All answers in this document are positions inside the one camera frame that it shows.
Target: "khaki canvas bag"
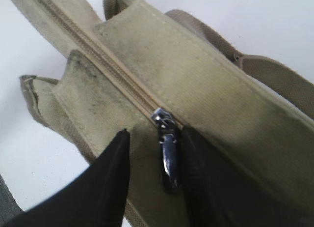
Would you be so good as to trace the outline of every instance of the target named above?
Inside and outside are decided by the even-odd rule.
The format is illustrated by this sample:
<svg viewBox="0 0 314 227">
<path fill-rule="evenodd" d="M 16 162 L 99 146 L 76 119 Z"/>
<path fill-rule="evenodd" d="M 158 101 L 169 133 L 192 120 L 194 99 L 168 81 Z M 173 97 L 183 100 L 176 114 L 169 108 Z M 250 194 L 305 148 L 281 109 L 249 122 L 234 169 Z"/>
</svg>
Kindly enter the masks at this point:
<svg viewBox="0 0 314 227">
<path fill-rule="evenodd" d="M 131 133 L 125 216 L 134 227 L 187 227 L 182 193 L 159 181 L 162 107 L 190 125 L 262 189 L 314 216 L 314 86 L 282 64 L 245 55 L 189 14 L 143 0 L 12 0 L 67 59 L 60 81 L 22 76 L 39 123 L 92 162 L 123 128 Z"/>
</svg>

